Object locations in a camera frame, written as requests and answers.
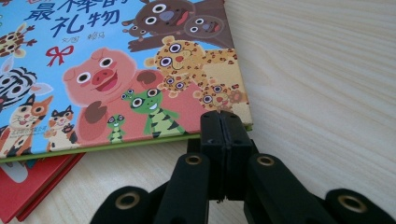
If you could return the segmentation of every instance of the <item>cartoon frog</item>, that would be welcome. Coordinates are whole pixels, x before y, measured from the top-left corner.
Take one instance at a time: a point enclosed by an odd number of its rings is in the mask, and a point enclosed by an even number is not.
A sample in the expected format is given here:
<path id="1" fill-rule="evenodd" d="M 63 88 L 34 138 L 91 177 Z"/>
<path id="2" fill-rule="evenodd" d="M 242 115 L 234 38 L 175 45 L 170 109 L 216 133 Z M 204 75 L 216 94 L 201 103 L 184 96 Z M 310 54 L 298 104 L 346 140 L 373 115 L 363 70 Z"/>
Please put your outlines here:
<path id="1" fill-rule="evenodd" d="M 153 138 L 157 138 L 187 133 L 175 121 L 178 118 L 177 112 L 161 108 L 163 93 L 160 90 L 149 89 L 140 93 L 128 90 L 121 96 L 121 99 L 129 101 L 134 112 L 148 115 L 144 134 L 152 134 Z"/>
<path id="2" fill-rule="evenodd" d="M 121 126 L 124 123 L 125 118 L 123 115 L 116 114 L 108 119 L 107 127 L 111 129 L 111 133 L 108 135 L 107 139 L 111 144 L 122 142 L 122 137 L 125 135 L 125 131 L 121 129 Z"/>

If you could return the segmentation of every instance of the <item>cartoon cat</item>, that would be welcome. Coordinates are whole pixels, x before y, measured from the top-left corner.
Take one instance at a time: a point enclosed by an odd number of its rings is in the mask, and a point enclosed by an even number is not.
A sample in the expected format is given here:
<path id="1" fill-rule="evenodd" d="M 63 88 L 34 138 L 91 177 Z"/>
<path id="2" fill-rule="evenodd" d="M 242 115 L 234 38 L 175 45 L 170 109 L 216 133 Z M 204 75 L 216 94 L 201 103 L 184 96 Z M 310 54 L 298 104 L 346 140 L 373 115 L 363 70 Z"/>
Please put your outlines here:
<path id="1" fill-rule="evenodd" d="M 52 111 L 49 119 L 49 130 L 44 133 L 44 137 L 49 139 L 47 151 L 79 147 L 74 125 L 70 123 L 73 117 L 74 113 L 71 105 L 65 111 Z"/>
<path id="2" fill-rule="evenodd" d="M 52 97 L 35 102 L 32 94 L 12 113 L 9 125 L 0 128 L 0 158 L 31 154 L 34 129 L 46 117 Z"/>

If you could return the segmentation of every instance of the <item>red bow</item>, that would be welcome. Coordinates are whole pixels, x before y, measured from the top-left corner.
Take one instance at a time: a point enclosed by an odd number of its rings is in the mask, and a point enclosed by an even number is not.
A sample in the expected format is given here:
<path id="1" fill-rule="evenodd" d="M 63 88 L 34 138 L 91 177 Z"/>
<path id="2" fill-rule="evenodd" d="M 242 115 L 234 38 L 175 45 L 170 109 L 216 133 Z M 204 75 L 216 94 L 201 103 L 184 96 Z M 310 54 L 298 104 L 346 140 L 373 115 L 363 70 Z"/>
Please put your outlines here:
<path id="1" fill-rule="evenodd" d="M 64 63 L 64 56 L 73 53 L 73 50 L 74 50 L 73 45 L 70 45 L 69 47 L 61 50 L 61 52 L 59 51 L 58 47 L 53 47 L 53 48 L 47 50 L 46 55 L 49 57 L 52 57 L 49 64 L 47 64 L 47 66 L 51 67 L 53 64 L 53 61 L 55 61 L 55 59 L 57 57 L 59 57 L 59 65 L 61 65 L 62 63 Z"/>

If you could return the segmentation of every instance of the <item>wood grain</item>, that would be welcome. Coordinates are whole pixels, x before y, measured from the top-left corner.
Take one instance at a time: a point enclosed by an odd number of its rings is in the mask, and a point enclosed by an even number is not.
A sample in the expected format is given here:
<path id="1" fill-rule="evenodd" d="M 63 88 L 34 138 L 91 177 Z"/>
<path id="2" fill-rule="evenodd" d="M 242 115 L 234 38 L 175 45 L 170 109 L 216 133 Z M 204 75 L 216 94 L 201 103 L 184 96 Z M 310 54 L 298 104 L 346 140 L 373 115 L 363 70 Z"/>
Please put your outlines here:
<path id="1" fill-rule="evenodd" d="M 353 189 L 396 217 L 396 2 L 225 5 L 260 151 L 319 197 Z M 25 223 L 87 223 L 113 190 L 151 191 L 167 181 L 185 148 L 87 154 Z M 246 223 L 242 207 L 212 203 L 210 223 Z"/>

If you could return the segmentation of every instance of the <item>picture book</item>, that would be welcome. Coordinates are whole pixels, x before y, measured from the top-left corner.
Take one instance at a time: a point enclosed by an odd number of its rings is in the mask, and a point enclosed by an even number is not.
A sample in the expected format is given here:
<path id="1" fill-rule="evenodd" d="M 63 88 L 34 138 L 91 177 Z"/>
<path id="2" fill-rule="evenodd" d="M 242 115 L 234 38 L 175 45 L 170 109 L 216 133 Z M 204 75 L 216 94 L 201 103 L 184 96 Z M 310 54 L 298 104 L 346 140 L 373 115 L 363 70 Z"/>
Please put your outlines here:
<path id="1" fill-rule="evenodd" d="M 24 221 L 83 155 L 0 163 L 0 219 Z"/>
<path id="2" fill-rule="evenodd" d="M 222 0 L 1 0 L 0 162 L 199 137 L 248 95 Z"/>

